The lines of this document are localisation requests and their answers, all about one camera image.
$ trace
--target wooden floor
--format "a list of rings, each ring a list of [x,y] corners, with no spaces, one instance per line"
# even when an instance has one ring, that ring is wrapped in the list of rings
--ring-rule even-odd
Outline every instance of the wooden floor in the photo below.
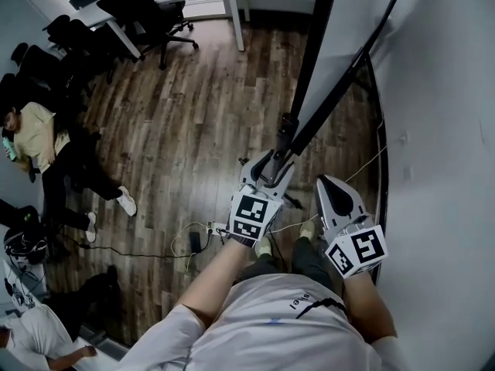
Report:
[[[129,218],[116,202],[105,202],[89,190],[70,194],[68,204],[97,214],[94,245],[122,253],[172,256],[170,244],[189,222],[226,222],[230,197],[237,189],[239,157],[251,158],[275,146],[282,113],[289,111],[302,61],[308,24],[305,20],[267,19],[244,24],[246,51],[236,48],[226,20],[197,22],[190,33],[200,49],[171,44],[167,69],[158,69],[159,52],[144,62],[119,63],[111,85],[104,76],[95,82],[84,124],[99,130],[97,155],[105,171],[127,186],[138,204]],[[316,176],[347,179],[377,152],[376,117],[364,92],[353,86],[323,125],[304,154],[288,193],[304,210],[287,205],[276,228],[316,214]],[[378,164],[364,169],[350,184],[374,212]],[[201,226],[203,246],[206,231]],[[66,229],[84,241],[84,233]],[[189,253],[187,230],[176,241],[177,254]],[[276,233],[286,260],[298,228]],[[222,247],[214,237],[190,261],[122,257],[110,250],[72,252],[61,264],[48,266],[53,291],[78,289],[93,274],[115,264],[122,288],[122,320],[109,328],[116,339],[131,345],[171,309],[192,279]]]

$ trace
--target shoe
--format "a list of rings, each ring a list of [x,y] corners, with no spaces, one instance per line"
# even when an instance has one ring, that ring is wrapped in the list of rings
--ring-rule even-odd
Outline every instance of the shoe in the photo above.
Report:
[[[301,230],[299,231],[299,237],[307,237],[309,241],[312,241],[312,238],[315,236],[315,232],[315,223],[311,220],[308,220],[302,224]]]
[[[117,198],[117,202],[122,206],[122,209],[124,209],[130,217],[133,217],[138,211],[136,202],[129,195],[129,191],[123,185],[118,187],[118,189],[122,191],[122,195]]]
[[[88,242],[93,243],[96,240],[96,214],[90,212],[87,214],[87,218],[90,219],[90,223],[87,226],[86,239]]]
[[[258,240],[254,245],[254,251],[258,258],[261,257],[262,254],[271,255],[271,243],[268,237],[262,237],[261,240]]]

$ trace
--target white t-shirt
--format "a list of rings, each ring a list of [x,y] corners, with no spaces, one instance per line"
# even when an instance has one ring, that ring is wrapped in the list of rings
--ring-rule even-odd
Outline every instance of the white t-shirt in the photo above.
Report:
[[[46,305],[29,309],[21,318],[9,319],[4,326],[11,330],[7,350],[35,371],[50,370],[46,357],[58,359],[58,350],[72,344],[62,322]]]
[[[230,290],[206,331],[188,308],[174,308],[139,339],[118,370],[408,369],[396,338],[368,345],[340,307],[338,296],[308,277],[254,277]]]

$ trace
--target white cable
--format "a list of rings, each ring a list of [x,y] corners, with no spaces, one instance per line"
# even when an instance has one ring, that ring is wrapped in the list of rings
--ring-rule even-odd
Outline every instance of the white cable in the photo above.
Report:
[[[192,253],[189,256],[189,259],[187,260],[187,265],[186,265],[186,272],[189,272],[189,263],[191,262],[191,258],[193,258],[193,256],[196,256],[196,253]]]
[[[206,225],[204,225],[203,223],[198,223],[197,221],[193,221],[193,222],[191,222],[191,223],[187,224],[184,228],[182,228],[182,229],[179,231],[179,233],[177,233],[176,237],[175,237],[175,238],[173,238],[173,240],[172,240],[172,242],[171,242],[171,244],[170,244],[170,250],[172,251],[172,254],[173,254],[174,256],[176,256],[178,259],[179,259],[179,256],[178,256],[178,255],[176,254],[176,252],[173,250],[173,244],[176,242],[176,239],[177,239],[178,237],[180,237],[180,234],[181,234],[181,233],[183,233],[185,230],[187,230],[190,226],[193,226],[194,224],[197,224],[197,225],[200,225],[200,226],[205,226],[205,227],[206,227]]]
[[[309,220],[304,220],[302,223],[297,223],[297,224],[291,224],[290,226],[284,226],[283,228],[281,228],[280,230],[276,230],[276,231],[270,231],[271,233],[277,233],[277,232],[280,232],[280,231],[283,231],[283,230],[287,230],[288,228],[292,227],[292,226],[301,226],[302,224],[304,224],[306,221],[310,221],[310,220],[313,220],[315,219],[316,217],[318,217],[317,214],[315,214],[313,217],[311,217]]]
[[[385,149],[387,148],[387,146],[383,147],[379,152],[378,154],[376,154],[368,163],[366,163],[365,165],[361,166],[361,168],[356,172],[354,173],[351,177],[349,177],[345,182],[348,182],[349,180],[351,180],[354,176],[356,176],[358,173],[360,173],[364,168],[366,168],[371,162],[373,162],[376,158],[378,158],[378,155],[380,155],[383,151],[385,151]],[[316,217],[318,217],[318,215],[316,214],[315,216],[311,217],[310,220],[313,220],[315,219]],[[290,226],[284,226],[283,228],[281,228],[280,230],[276,230],[276,231],[272,231],[271,233],[277,233],[277,232],[281,232],[283,230],[287,230],[288,228],[291,228],[293,226],[301,226],[302,224],[304,224],[305,221],[303,221],[302,223],[297,223],[297,224],[291,224]]]
[[[373,162],[376,158],[378,158],[378,155],[380,155],[383,151],[385,151],[385,149],[387,148],[387,146],[383,147],[380,152],[378,152],[378,154],[376,154],[367,164],[363,165],[361,167],[361,169],[359,169],[356,173],[354,173],[351,177],[349,177],[345,182],[348,182],[349,180],[351,180],[355,175],[357,175],[359,172],[361,172],[364,168],[366,168],[371,162]]]

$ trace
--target person sitting on floor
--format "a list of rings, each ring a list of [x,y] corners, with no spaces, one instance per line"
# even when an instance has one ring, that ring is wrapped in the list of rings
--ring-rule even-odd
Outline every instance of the person sitting on floor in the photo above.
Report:
[[[29,170],[26,155],[37,158],[42,173],[43,191],[51,216],[59,223],[86,231],[90,242],[96,240],[96,215],[76,213],[66,208],[66,175],[106,200],[116,199],[129,216],[136,214],[136,204],[124,186],[116,187],[104,174],[96,158],[84,145],[71,141],[67,131],[54,131],[56,115],[42,105],[28,103],[20,114],[15,109],[3,112],[3,126],[14,133],[15,162]]]
[[[61,356],[77,339],[91,304],[105,299],[118,303],[119,295],[117,270],[111,265],[106,274],[88,279],[79,291],[55,294],[21,318],[9,319],[0,326],[0,348],[34,371],[68,369],[83,357],[97,355],[93,346],[85,346]]]

